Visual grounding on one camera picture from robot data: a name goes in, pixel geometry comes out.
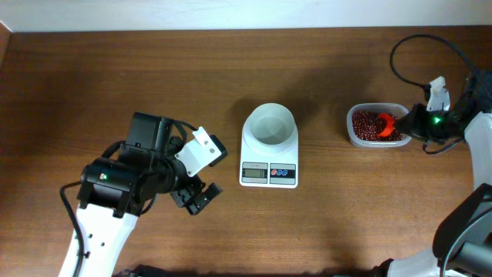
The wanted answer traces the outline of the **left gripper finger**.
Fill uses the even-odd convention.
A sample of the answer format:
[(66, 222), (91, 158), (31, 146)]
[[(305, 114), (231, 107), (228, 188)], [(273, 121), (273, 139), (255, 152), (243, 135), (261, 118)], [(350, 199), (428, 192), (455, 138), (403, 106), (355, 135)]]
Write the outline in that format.
[(214, 198), (222, 193), (220, 186), (212, 183), (194, 201), (197, 210), (203, 210)]
[(188, 210), (190, 215), (198, 215), (204, 208), (204, 200), (201, 198), (196, 198), (188, 203), (185, 208)]

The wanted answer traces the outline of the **orange measuring scoop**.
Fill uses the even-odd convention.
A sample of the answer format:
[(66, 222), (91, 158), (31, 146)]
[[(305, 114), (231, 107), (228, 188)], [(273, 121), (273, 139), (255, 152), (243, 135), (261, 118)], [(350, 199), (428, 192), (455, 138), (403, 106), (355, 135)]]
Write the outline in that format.
[(394, 131), (395, 118), (387, 113), (381, 113), (377, 118), (383, 120), (385, 123), (382, 131), (377, 133), (377, 137), (386, 138), (390, 136), (391, 133)]

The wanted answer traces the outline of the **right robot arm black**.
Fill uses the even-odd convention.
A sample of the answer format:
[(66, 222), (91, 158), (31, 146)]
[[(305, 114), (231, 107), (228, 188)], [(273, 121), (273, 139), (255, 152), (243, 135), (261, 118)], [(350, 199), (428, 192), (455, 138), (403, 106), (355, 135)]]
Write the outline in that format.
[(472, 73), (454, 107), (430, 111), (416, 104), (394, 127), (425, 144), (465, 142), (474, 190), (439, 225), (430, 249), (388, 259), (371, 276), (489, 276), (491, 274), (491, 73)]

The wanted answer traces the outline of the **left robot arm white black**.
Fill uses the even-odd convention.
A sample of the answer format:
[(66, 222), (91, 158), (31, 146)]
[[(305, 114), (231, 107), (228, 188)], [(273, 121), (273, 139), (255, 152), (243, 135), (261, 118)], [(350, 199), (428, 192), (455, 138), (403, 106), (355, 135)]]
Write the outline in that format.
[(106, 148), (82, 170), (77, 209), (61, 200), (74, 227), (62, 276), (112, 275), (123, 245), (158, 195), (199, 214), (221, 193), (198, 173), (227, 156), (215, 135), (187, 122), (136, 112), (128, 137)]

